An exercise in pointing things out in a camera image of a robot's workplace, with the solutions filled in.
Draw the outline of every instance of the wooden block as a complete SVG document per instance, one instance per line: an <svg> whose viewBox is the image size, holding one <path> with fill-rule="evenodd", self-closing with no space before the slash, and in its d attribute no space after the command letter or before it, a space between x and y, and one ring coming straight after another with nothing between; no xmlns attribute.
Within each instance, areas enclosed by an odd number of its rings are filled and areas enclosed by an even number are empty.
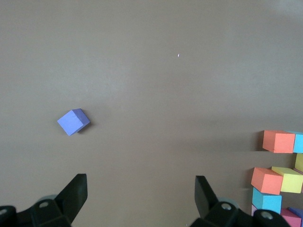
<svg viewBox="0 0 303 227"><path fill-rule="evenodd" d="M282 192L301 193L303 175L290 168L271 167L273 171L283 176Z"/></svg>
<svg viewBox="0 0 303 227"><path fill-rule="evenodd" d="M300 173L300 174L302 174L303 175L303 172L302 171L300 171L300 170L298 170L298 169L294 169L294 171L296 171L296 172L298 172L298 173Z"/></svg>
<svg viewBox="0 0 303 227"><path fill-rule="evenodd" d="M294 139L294 153L303 153L303 132L288 131L295 134Z"/></svg>
<svg viewBox="0 0 303 227"><path fill-rule="evenodd" d="M297 154L294 167L303 172L303 154Z"/></svg>
<svg viewBox="0 0 303 227"><path fill-rule="evenodd" d="M264 131L263 148L273 153L293 153L295 134L286 131Z"/></svg>
<svg viewBox="0 0 303 227"><path fill-rule="evenodd" d="M251 215L254 216L255 211L257 210L257 208L252 204L251 205Z"/></svg>
<svg viewBox="0 0 303 227"><path fill-rule="evenodd" d="M288 209L281 209L281 216L291 227L301 227L301 218Z"/></svg>
<svg viewBox="0 0 303 227"><path fill-rule="evenodd" d="M271 169L255 167L251 185L262 193L279 195L283 176Z"/></svg>
<svg viewBox="0 0 303 227"><path fill-rule="evenodd" d="M68 136L79 132L89 122L89 119L81 109L71 110L58 120L58 123Z"/></svg>
<svg viewBox="0 0 303 227"><path fill-rule="evenodd" d="M280 214L281 205L282 205L282 196L261 193L256 188L253 188L252 204L257 209L272 210Z"/></svg>
<svg viewBox="0 0 303 227"><path fill-rule="evenodd" d="M303 210L301 209L297 209L297 208L293 208L293 207L289 207L288 210L292 213L294 213L296 216L298 216L299 218L301 218L301 227L303 227Z"/></svg>

